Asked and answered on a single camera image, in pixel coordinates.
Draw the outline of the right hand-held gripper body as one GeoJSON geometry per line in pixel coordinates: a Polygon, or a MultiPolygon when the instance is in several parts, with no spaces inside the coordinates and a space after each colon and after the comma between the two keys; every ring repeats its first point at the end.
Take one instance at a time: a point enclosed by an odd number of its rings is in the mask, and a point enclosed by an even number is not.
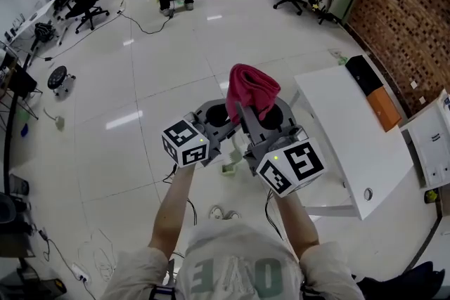
{"type": "Polygon", "coordinates": [[[279,197],[299,190],[326,172],[319,144],[299,125],[256,145],[250,142],[243,158],[252,175],[259,176],[279,197]]]}

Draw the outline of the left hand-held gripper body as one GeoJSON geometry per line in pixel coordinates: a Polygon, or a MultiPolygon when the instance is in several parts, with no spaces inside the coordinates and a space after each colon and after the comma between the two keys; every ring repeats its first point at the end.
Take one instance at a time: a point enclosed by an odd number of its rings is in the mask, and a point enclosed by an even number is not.
{"type": "Polygon", "coordinates": [[[207,166],[221,154],[221,142],[225,140],[233,144],[228,156],[228,164],[233,166],[242,160],[236,132],[213,133],[213,126],[203,124],[194,112],[177,119],[162,131],[163,148],[178,167],[198,163],[207,166]]]}

